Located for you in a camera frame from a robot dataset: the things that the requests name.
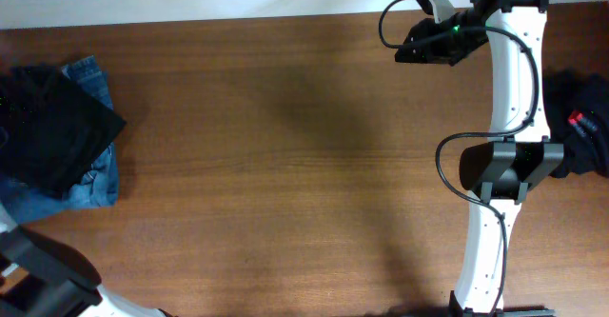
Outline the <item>black trousers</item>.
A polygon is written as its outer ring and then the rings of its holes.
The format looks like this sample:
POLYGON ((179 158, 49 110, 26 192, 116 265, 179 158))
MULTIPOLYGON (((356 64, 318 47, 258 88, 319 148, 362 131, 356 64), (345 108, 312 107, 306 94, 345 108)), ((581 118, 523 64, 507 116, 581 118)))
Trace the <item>black trousers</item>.
POLYGON ((1 172, 29 186, 69 190, 125 125, 57 68, 1 76, 1 172))

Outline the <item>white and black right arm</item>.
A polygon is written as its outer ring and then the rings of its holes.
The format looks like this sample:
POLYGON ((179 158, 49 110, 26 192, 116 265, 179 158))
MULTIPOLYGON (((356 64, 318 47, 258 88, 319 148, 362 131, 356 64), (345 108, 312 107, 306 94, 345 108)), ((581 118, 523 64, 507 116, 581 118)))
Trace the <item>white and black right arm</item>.
POLYGON ((456 11, 449 0, 414 0, 426 13, 392 48, 398 63, 454 66, 484 45, 491 49, 493 108, 488 131, 450 135, 480 138, 462 152, 461 185, 444 185, 469 204, 462 271, 447 307, 436 316, 552 316, 548 308, 504 306, 507 255, 513 226, 528 193, 563 160, 551 139, 543 105, 542 41, 548 0, 470 0, 456 11))

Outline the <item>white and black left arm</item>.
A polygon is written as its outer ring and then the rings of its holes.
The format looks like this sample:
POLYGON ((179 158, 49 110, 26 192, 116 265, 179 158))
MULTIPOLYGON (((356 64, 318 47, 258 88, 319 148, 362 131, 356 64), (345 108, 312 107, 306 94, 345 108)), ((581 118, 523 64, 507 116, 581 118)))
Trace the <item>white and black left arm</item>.
POLYGON ((18 225, 1 209, 1 284, 15 270, 27 274, 1 294, 9 317, 169 317, 102 285, 99 272, 77 249, 18 225))

